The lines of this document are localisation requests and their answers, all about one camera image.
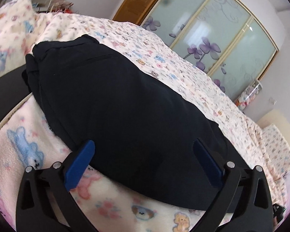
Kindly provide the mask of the black pants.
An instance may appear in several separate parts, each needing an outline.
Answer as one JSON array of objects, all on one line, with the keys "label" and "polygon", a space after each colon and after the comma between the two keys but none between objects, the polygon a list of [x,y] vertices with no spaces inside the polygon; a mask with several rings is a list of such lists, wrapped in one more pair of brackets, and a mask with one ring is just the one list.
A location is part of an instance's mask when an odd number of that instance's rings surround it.
[{"label": "black pants", "polygon": [[91,166],[160,202],[206,210],[217,188],[195,157],[201,139],[225,161],[246,162],[196,107],[89,35],[45,41],[26,55],[28,86],[70,150],[95,143]]}]

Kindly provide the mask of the floral pillow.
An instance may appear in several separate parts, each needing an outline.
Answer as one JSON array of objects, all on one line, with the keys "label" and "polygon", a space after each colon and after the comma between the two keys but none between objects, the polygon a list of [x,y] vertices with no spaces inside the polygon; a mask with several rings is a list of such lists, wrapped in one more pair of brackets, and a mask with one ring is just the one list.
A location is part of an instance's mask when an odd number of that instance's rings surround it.
[{"label": "floral pillow", "polygon": [[290,172],[290,145],[274,124],[262,129],[262,141],[272,176],[277,181]]}]

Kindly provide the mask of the small floral bed sheet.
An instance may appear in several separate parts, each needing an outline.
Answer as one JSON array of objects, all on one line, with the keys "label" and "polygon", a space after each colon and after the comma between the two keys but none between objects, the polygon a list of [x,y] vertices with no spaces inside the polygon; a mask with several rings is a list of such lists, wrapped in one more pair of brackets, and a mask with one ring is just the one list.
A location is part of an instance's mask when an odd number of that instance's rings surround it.
[{"label": "small floral bed sheet", "polygon": [[68,41],[88,34],[125,55],[144,73],[156,77],[197,106],[207,118],[218,123],[249,166],[261,164],[273,202],[286,202],[285,185],[271,164],[261,128],[204,72],[178,56],[157,35],[129,22],[64,13],[50,13],[46,17],[41,39]]}]

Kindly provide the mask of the cartoon bear print blanket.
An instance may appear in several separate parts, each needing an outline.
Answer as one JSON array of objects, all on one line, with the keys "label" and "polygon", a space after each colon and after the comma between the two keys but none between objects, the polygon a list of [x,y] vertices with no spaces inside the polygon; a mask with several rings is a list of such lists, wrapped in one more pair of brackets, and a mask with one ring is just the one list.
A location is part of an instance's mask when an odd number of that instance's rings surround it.
[{"label": "cartoon bear print blanket", "polygon": [[[40,41],[67,41],[83,34],[96,37],[130,59],[143,72],[194,103],[230,134],[231,100],[209,78],[181,61],[156,35],[132,23],[72,14],[37,14],[29,0],[0,8],[0,97],[16,90],[25,54]],[[0,215],[13,231],[46,229],[54,214],[56,228],[71,222],[56,196],[74,201],[79,213],[99,231],[189,231],[202,211],[179,208],[144,197],[108,179],[88,164],[97,158],[95,142],[72,152],[51,131],[35,98],[29,96],[0,126]]]}]

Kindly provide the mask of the cream bed headboard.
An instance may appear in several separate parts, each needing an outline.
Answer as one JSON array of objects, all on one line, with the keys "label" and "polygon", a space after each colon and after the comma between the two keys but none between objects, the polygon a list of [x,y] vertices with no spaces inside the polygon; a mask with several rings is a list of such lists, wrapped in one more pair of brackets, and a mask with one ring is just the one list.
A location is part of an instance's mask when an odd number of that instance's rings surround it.
[{"label": "cream bed headboard", "polygon": [[261,128],[274,124],[290,145],[290,123],[278,110],[273,109],[269,111],[257,121],[257,124]]}]

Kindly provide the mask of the plush toys in clear bag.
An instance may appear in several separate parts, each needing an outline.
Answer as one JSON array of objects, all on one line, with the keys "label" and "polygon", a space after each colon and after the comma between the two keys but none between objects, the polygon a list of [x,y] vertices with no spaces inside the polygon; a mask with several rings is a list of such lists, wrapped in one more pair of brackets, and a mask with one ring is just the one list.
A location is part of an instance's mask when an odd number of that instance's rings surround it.
[{"label": "plush toys in clear bag", "polygon": [[243,111],[256,98],[261,90],[261,83],[258,80],[252,81],[235,100],[235,105]]}]

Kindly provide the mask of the black smartphone beige case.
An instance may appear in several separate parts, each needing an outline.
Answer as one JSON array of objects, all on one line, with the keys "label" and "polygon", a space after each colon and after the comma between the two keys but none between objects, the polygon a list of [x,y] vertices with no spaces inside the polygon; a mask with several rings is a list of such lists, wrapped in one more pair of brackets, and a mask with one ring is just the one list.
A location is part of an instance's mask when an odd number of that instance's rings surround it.
[{"label": "black smartphone beige case", "polygon": [[26,65],[0,77],[0,129],[31,96]]}]

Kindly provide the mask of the glass sliding door wardrobe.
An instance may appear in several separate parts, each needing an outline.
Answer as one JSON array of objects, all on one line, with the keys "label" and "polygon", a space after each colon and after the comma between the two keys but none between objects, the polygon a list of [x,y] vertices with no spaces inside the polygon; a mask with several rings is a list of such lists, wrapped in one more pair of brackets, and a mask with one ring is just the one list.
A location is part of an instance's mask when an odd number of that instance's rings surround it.
[{"label": "glass sliding door wardrobe", "polygon": [[240,0],[124,0],[116,21],[159,36],[232,100],[261,78],[278,46]]}]

